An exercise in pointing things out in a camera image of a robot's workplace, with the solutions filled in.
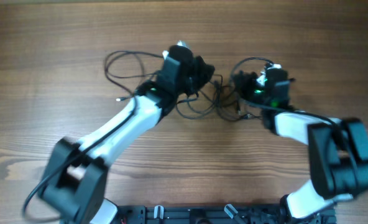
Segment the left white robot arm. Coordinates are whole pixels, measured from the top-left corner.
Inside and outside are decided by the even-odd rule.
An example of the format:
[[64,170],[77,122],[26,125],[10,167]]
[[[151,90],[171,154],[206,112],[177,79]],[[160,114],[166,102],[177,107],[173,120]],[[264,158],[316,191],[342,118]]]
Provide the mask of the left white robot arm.
[[213,65],[183,44],[164,51],[155,78],[129,92],[129,103],[93,133],[77,142],[59,140],[34,195],[55,209],[60,223],[113,223],[118,208],[105,199],[109,168],[140,135],[177,105],[178,97],[197,93],[214,75]]

